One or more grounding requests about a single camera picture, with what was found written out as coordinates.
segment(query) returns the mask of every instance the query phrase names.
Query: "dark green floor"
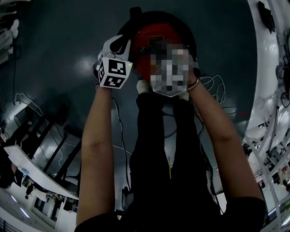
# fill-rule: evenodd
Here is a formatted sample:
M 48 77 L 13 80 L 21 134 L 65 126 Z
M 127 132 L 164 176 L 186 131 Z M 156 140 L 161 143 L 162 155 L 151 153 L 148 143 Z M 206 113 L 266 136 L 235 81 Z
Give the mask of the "dark green floor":
M 24 92 L 35 99 L 47 113 L 54 113 L 58 106 L 68 103 L 67 123 L 82 130 L 95 94 L 92 65 L 103 43 L 116 35 L 129 19 L 129 8 L 134 6 L 140 6 L 143 11 L 172 13 L 189 26 L 196 40 L 202 74 L 222 76 L 226 86 L 223 106 L 237 107 L 237 113 L 231 116 L 235 124 L 247 122 L 254 100 L 257 70 L 256 34 L 247 0 L 32 0 L 18 14 L 17 45 L 22 48 L 22 57 L 17 60 L 15 92 Z M 0 70 L 1 107 L 6 100 L 12 99 L 13 68 L 11 62 Z M 136 83 L 137 77 L 131 75 L 121 90 L 113 91 L 120 106 L 124 140 L 129 151 L 133 151 L 137 138 Z M 11 119 L 14 106 L 8 102 L 5 108 L 6 113 L 1 116 L 11 122 L 6 128 L 12 134 L 16 128 Z M 112 109 L 112 140 L 115 145 L 122 146 L 121 128 L 113 103 Z M 244 125 L 240 128 L 241 136 L 247 124 Z M 165 133 L 174 131 L 175 127 L 174 120 L 165 119 Z M 206 133 L 202 142 L 215 166 Z M 166 153 L 173 157 L 175 136 L 166 140 L 165 147 Z M 120 190 L 126 182 L 125 158 L 122 150 L 114 151 L 116 199 L 120 200 Z M 47 150 L 47 157 L 52 153 L 53 150 Z

